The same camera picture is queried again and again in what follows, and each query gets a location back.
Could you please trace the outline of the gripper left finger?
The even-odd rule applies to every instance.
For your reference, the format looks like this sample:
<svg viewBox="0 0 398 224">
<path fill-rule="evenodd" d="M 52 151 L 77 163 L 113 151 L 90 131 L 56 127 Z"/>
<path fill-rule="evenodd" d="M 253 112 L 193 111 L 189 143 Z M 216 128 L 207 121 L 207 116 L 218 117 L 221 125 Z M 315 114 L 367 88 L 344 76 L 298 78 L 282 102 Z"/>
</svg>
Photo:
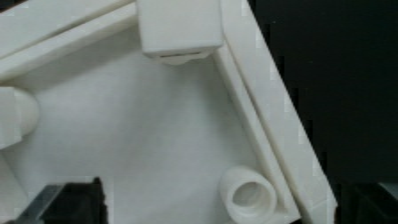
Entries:
<svg viewBox="0 0 398 224">
<path fill-rule="evenodd" d="M 49 185 L 15 218 L 15 224 L 107 224 L 102 179 Z"/>
</svg>

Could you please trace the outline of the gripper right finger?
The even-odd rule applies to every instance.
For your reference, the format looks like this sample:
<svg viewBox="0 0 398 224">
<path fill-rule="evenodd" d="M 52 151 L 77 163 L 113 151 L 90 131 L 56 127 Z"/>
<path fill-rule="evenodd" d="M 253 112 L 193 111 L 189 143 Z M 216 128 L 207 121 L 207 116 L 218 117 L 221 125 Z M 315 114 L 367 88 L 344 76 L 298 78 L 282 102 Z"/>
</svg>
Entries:
<svg viewBox="0 0 398 224">
<path fill-rule="evenodd" d="M 398 224 L 398 185 L 358 183 L 342 186 L 340 224 Z"/>
</svg>

